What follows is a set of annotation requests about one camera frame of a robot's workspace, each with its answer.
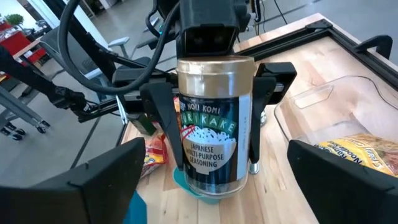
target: jar label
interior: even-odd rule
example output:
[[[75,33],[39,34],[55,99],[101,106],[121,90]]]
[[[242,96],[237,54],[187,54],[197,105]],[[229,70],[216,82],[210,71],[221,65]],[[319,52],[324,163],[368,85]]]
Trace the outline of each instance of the jar label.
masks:
[[[207,184],[247,174],[251,95],[207,99],[180,95],[185,172]]]

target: clear plastic bin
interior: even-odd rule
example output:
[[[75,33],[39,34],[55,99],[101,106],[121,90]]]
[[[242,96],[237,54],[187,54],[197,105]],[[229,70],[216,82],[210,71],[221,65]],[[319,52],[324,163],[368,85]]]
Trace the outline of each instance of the clear plastic bin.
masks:
[[[284,100],[274,114],[287,140],[314,145],[362,133],[398,142],[398,99],[388,99],[371,79],[347,76]]]

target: gray floor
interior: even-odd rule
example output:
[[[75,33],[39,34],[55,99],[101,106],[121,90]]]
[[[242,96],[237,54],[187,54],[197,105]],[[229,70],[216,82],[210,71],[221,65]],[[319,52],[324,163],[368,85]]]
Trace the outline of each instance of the gray floor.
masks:
[[[321,0],[313,4],[311,4],[313,1],[309,0],[278,0],[277,2],[282,12],[291,11],[285,15],[287,22],[320,12],[360,40],[378,34],[388,34],[394,40],[398,39],[398,30],[395,24],[398,18],[398,2],[394,0]],[[264,6],[266,19],[279,15],[273,1],[264,1]],[[142,35],[144,18],[151,7],[152,1],[126,0],[94,18],[93,22],[108,42],[119,37],[129,36],[131,40],[127,44],[127,51],[132,52],[134,46],[146,38],[147,34]],[[282,18],[276,17],[266,22],[264,28],[272,30],[283,25]],[[247,32],[240,34],[240,38],[244,40],[254,35],[254,31]],[[143,47],[136,50],[133,58],[151,57],[152,54],[153,50]],[[173,55],[175,55],[175,44],[171,42],[165,46],[161,59]],[[398,63],[396,44],[392,50],[391,60]],[[161,69],[174,66],[175,60],[158,65]],[[42,70],[45,73],[52,73],[59,69],[60,67],[54,61],[50,61]],[[95,97],[93,92],[83,88],[67,73],[59,74],[55,77],[54,82],[73,90],[83,91],[88,96],[87,98]],[[56,109],[41,94],[29,106],[47,120],[52,127],[47,134],[40,134],[35,128],[18,119],[14,121],[14,124],[28,132],[23,141],[15,142],[0,136],[1,185],[25,187],[68,170],[95,122],[89,121],[80,124],[71,111]],[[103,116],[78,163],[85,162],[111,149],[116,143],[121,128],[122,125],[118,117]]]

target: rice illustration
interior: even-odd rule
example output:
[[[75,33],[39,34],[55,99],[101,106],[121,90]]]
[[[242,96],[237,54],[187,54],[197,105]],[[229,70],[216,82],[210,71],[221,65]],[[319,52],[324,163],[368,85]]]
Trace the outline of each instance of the rice illustration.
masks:
[[[230,138],[225,132],[216,133],[210,128],[187,127],[182,128],[181,135],[184,139],[192,142],[200,142],[201,144],[225,144],[236,142],[235,138]]]

